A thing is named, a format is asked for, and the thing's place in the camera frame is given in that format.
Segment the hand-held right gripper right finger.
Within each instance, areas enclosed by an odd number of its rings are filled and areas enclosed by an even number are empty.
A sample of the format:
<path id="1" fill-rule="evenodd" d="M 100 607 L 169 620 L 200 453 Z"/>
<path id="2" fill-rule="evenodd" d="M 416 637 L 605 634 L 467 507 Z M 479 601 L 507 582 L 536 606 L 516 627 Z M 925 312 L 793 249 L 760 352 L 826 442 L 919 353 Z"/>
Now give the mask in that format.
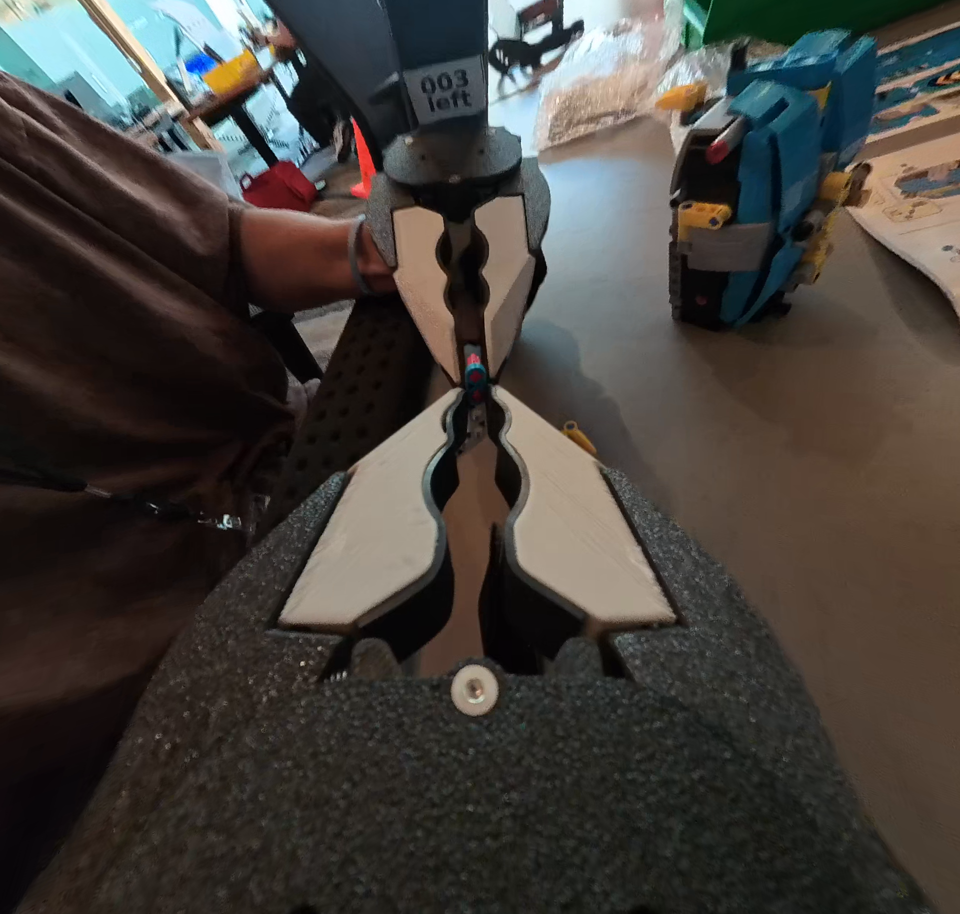
<path id="1" fill-rule="evenodd" d="M 601 464 L 502 386 L 490 393 L 507 617 L 527 636 L 672 626 L 676 612 Z"/>

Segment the person's left hand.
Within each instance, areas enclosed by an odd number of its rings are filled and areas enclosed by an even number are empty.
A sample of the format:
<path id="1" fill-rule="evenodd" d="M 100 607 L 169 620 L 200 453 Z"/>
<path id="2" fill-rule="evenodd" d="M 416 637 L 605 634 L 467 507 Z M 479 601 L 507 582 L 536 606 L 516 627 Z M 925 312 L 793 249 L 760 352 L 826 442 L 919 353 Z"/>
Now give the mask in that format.
<path id="1" fill-rule="evenodd" d="M 376 245 L 367 222 L 361 231 L 361 260 L 359 266 L 366 275 L 366 281 L 374 290 L 374 296 L 391 296 L 395 294 L 397 284 L 393 268 L 386 262 Z"/>

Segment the red bag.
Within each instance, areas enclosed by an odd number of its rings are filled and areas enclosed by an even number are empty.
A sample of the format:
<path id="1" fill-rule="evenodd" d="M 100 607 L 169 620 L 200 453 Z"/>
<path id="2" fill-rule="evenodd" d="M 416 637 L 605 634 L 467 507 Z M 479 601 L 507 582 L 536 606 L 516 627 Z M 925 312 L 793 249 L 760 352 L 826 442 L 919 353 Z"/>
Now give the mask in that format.
<path id="1" fill-rule="evenodd" d="M 310 212 L 320 195 L 296 164 L 281 160 L 257 176 L 240 177 L 242 198 L 247 204 L 270 210 Z"/>

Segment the orange traffic cone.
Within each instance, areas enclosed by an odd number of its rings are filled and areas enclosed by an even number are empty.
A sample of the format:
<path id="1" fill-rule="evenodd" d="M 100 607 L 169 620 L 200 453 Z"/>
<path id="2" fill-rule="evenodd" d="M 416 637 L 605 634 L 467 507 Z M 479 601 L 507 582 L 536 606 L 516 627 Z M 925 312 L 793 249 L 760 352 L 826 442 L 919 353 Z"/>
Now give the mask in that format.
<path id="1" fill-rule="evenodd" d="M 351 195 L 358 200 L 367 200 L 372 189 L 372 182 L 376 176 L 376 167 L 366 139 L 356 120 L 351 118 L 353 139 L 358 159 L 360 180 L 350 188 Z"/>

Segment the instruction booklet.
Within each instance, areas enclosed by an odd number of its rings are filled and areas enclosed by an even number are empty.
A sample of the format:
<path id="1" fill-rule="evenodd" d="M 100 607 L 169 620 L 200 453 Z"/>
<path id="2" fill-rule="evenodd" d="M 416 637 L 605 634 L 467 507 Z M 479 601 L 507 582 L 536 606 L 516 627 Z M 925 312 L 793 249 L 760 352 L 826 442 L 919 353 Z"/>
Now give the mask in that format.
<path id="1" fill-rule="evenodd" d="M 848 212 L 959 311 L 959 136 L 870 160 L 869 196 Z"/>

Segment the yellow plastic bin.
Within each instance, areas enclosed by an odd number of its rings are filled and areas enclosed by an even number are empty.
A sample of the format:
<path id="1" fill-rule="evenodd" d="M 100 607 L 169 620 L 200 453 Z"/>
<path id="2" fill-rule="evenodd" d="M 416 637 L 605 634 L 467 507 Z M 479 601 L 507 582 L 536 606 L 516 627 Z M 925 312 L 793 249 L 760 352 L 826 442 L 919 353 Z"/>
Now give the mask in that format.
<path id="1" fill-rule="evenodd" d="M 246 50 L 214 66 L 201 79 L 211 93 L 222 97 L 247 89 L 251 83 L 259 80 L 261 71 L 257 55 Z"/>

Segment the sticker sheet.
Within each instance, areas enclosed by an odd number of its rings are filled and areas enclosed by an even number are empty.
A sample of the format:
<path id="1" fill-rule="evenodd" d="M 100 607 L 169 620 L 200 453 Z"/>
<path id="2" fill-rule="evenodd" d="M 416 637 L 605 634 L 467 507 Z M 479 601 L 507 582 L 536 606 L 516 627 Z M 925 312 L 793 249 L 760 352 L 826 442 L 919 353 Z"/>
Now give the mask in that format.
<path id="1" fill-rule="evenodd" d="M 958 23 L 880 49 L 877 66 L 868 142 L 958 118 Z"/>

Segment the bubble wrap bag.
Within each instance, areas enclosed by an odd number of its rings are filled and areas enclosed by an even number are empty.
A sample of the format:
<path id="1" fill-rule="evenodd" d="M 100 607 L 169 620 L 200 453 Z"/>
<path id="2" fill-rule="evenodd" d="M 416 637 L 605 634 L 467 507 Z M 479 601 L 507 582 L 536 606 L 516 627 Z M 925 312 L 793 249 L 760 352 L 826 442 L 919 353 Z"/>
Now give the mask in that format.
<path id="1" fill-rule="evenodd" d="M 694 51 L 680 51 L 666 66 L 654 90 L 657 104 L 669 91 L 703 82 L 705 96 L 712 100 L 727 92 L 727 78 L 731 64 L 732 42 L 707 45 Z"/>
<path id="2" fill-rule="evenodd" d="M 538 153 L 646 115 L 680 29 L 666 18 L 621 20 L 584 33 L 541 80 L 534 119 Z"/>

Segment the grey wristband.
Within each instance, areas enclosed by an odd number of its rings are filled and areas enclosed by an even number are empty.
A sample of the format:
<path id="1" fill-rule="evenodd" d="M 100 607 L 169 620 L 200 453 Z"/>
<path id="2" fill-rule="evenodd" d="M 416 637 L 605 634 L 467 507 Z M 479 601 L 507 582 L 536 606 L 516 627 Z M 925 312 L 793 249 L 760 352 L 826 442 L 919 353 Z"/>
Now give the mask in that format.
<path id="1" fill-rule="evenodd" d="M 347 237 L 347 257 L 349 272 L 354 287 L 360 296 L 374 296 L 375 291 L 366 280 L 366 275 L 361 271 L 359 262 L 361 260 L 361 231 L 365 224 L 366 216 L 359 214 L 352 219 L 351 228 Z"/>

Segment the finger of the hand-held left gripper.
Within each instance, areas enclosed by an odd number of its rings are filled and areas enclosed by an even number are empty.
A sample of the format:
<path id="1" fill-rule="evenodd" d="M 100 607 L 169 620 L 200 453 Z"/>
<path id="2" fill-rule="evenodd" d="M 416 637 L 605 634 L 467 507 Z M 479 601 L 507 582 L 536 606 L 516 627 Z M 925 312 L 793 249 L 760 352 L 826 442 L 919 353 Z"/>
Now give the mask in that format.
<path id="1" fill-rule="evenodd" d="M 444 218 L 423 207 L 394 211 L 397 267 L 394 283 L 434 362 L 457 387 L 463 384 L 460 348 L 448 301 L 450 274 L 439 259 Z"/>
<path id="2" fill-rule="evenodd" d="M 527 240 L 522 198 L 498 198 L 476 210 L 476 229 L 486 243 L 481 277 L 487 371 L 498 378 L 519 336 L 533 285 L 534 256 Z"/>

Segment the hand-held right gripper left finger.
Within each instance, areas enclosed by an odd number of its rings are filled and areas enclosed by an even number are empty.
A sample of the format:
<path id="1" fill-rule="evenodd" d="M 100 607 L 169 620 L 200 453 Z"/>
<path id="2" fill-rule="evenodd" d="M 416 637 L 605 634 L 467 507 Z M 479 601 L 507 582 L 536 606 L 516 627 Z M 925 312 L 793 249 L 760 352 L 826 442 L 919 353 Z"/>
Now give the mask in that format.
<path id="1" fill-rule="evenodd" d="M 448 391 L 350 468 L 280 612 L 282 628 L 360 632 L 436 576 L 447 533 L 432 479 L 453 449 L 462 399 L 461 389 Z"/>

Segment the grey blue brick robot model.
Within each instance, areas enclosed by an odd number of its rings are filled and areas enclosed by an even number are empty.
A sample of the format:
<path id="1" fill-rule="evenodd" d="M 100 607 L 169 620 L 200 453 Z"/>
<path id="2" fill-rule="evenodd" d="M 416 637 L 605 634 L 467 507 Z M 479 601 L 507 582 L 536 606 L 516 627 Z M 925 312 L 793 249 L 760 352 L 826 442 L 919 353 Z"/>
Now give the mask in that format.
<path id="1" fill-rule="evenodd" d="M 703 82 L 655 104 L 673 121 L 668 292 L 674 320 L 711 331 L 785 316 L 830 255 L 874 110 L 878 47 L 845 30 L 774 50 L 733 42 L 726 94 Z"/>

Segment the black office chair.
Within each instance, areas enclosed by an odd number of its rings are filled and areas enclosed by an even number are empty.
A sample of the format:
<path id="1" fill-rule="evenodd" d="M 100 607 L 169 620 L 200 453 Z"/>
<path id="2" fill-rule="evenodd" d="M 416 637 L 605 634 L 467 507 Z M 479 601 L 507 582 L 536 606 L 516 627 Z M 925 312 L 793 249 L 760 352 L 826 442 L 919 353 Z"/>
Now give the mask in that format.
<path id="1" fill-rule="evenodd" d="M 290 32 L 303 62 L 291 95 L 294 114 L 319 142 L 353 120 L 378 158 L 409 127 L 400 69 L 378 0 L 264 0 Z"/>

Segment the person's brown clothing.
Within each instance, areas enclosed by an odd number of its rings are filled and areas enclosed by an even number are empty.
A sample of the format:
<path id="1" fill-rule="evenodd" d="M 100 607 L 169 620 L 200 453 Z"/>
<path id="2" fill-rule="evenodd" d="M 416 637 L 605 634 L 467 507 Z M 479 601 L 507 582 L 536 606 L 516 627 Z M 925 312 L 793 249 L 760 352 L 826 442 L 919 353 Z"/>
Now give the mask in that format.
<path id="1" fill-rule="evenodd" d="M 293 429 L 249 322 L 243 207 L 2 74 L 2 428 L 58 472 L 243 512 Z M 239 534 L 2 485 L 2 912 L 72 823 Z"/>

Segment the dark perforated chair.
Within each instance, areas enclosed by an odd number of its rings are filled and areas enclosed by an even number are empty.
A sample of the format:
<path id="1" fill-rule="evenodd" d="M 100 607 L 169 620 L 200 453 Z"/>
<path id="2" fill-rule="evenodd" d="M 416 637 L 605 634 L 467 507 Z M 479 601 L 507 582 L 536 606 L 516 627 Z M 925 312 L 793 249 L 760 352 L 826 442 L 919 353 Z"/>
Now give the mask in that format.
<path id="1" fill-rule="evenodd" d="M 362 299 L 349 315 L 295 435 L 257 539 L 426 404 L 434 361 L 403 301 L 397 296 Z"/>

